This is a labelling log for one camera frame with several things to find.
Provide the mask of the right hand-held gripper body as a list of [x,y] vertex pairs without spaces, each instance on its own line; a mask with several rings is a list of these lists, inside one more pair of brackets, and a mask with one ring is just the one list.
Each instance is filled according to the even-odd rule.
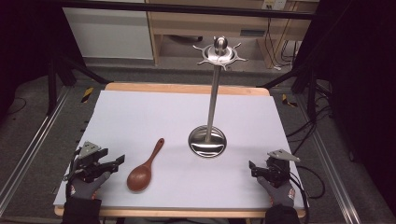
[[301,160],[284,149],[268,152],[267,155],[269,158],[266,160],[266,167],[257,167],[255,170],[264,171],[264,178],[278,188],[290,180],[290,162]]

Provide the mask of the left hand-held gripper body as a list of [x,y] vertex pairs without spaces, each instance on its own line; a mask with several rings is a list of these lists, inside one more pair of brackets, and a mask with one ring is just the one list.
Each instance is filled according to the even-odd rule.
[[101,165],[95,153],[103,149],[96,144],[85,141],[83,145],[75,151],[70,162],[69,173],[64,176],[64,181],[78,177],[87,183],[91,183],[95,178],[100,176],[96,173],[97,168]]

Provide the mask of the brown wooden spoon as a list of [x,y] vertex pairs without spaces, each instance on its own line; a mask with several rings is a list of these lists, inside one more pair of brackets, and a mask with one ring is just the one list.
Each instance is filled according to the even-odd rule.
[[163,145],[164,139],[160,138],[157,141],[150,157],[144,163],[136,166],[131,173],[129,173],[127,177],[127,187],[130,191],[142,191],[149,185],[152,176],[152,163]]

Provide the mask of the steel utensil rack stand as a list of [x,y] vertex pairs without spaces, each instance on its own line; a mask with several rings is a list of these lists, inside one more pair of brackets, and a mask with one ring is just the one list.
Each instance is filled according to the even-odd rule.
[[191,151],[201,158],[216,158],[227,147],[227,138],[221,129],[214,126],[214,117],[219,92],[220,72],[226,70],[229,64],[236,61],[246,61],[246,59],[238,56],[236,48],[239,46],[240,44],[230,47],[225,36],[215,36],[211,45],[204,48],[194,47],[202,52],[203,60],[201,63],[210,63],[214,66],[207,124],[196,127],[191,131],[188,138]]

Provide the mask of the person's right hand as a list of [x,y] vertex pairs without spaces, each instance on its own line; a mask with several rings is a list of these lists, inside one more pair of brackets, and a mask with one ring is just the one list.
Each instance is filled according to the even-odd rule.
[[271,199],[272,206],[284,205],[288,207],[294,206],[295,189],[292,184],[287,181],[280,187],[272,186],[264,177],[257,178],[258,183],[265,188]]

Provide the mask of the person's left hand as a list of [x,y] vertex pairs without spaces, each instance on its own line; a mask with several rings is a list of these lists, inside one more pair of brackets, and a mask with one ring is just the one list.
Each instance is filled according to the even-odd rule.
[[110,172],[104,172],[91,183],[87,183],[79,178],[74,178],[66,187],[66,192],[71,198],[93,200],[96,191],[101,188],[110,176]]

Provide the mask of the yellow black striped tape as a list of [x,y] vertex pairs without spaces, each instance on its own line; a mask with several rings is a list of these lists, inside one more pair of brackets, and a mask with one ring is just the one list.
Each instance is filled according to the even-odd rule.
[[286,94],[282,94],[282,104],[283,104],[283,105],[289,105],[289,106],[291,106],[291,107],[298,107],[298,104],[297,104],[297,103],[290,102],[290,101],[288,100],[288,97],[287,97]]
[[87,103],[93,91],[93,87],[89,87],[84,91],[83,97],[81,98],[82,103]]

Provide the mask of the dark curtain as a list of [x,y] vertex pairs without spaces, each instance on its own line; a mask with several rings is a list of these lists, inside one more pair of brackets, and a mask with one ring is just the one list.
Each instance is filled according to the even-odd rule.
[[296,65],[332,84],[332,106],[396,216],[396,0],[319,0]]
[[21,84],[46,75],[47,37],[64,56],[84,64],[62,7],[36,0],[0,0],[0,120]]

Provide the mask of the white cabinet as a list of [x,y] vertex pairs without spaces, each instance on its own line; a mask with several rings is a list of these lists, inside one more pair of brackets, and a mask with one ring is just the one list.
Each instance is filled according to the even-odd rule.
[[145,12],[64,8],[85,58],[152,60]]

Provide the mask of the light wooden desk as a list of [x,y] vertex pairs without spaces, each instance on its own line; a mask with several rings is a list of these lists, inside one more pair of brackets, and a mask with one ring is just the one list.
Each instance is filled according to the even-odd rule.
[[[262,9],[263,0],[145,0],[149,4]],[[287,0],[282,10],[311,12],[319,0]],[[224,15],[150,12],[148,24],[155,56],[161,51],[164,35],[254,37],[268,68],[281,65],[281,50],[288,41],[302,41],[309,20],[255,18]]]

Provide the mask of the white power strip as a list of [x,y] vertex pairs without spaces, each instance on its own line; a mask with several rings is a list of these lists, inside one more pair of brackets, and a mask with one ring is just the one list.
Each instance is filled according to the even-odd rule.
[[282,10],[286,3],[287,0],[263,0],[262,9]]

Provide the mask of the metal floor rail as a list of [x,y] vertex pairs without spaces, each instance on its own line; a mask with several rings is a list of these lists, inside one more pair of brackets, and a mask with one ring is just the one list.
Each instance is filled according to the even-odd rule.
[[6,184],[0,189],[0,217],[5,213],[7,206],[9,205],[18,186],[20,185],[32,161],[34,160],[37,151],[40,149],[42,143],[50,132],[54,121],[57,119],[64,106],[70,90],[70,87],[61,88],[59,95],[55,97],[55,106],[41,122],[39,128],[35,132],[34,137],[24,150],[19,162],[13,168]]
[[332,162],[318,130],[313,131],[313,139],[323,170],[329,180],[332,193],[334,194],[346,224],[361,224],[360,216],[349,197],[344,182]]

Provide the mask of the black metal frame stand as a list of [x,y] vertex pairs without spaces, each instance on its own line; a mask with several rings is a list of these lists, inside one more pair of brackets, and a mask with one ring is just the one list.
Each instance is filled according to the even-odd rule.
[[53,57],[48,63],[48,91],[49,91],[49,107],[47,114],[54,112],[57,105],[57,76],[61,79],[65,86],[73,86],[77,80],[71,70],[76,69],[83,75],[90,77],[100,84],[108,84],[110,80],[96,75],[85,65],[77,63],[66,56]]
[[293,93],[302,93],[305,88],[308,88],[306,112],[310,119],[316,119],[315,94],[317,76],[313,68],[308,68],[307,66],[301,65],[297,68],[293,68],[288,73],[277,77],[268,83],[259,85],[259,88],[265,88],[269,90],[291,77],[296,77],[291,87]]

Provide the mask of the black horizontal frame bar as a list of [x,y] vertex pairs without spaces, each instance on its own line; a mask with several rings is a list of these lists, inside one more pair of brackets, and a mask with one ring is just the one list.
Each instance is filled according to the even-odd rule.
[[89,8],[89,9],[113,9],[163,13],[185,13],[203,15],[224,15],[255,18],[276,18],[295,20],[314,20],[318,15],[311,12],[275,11],[264,9],[237,9],[234,7],[203,7],[169,4],[146,4],[108,1],[87,0],[54,0],[61,7]]

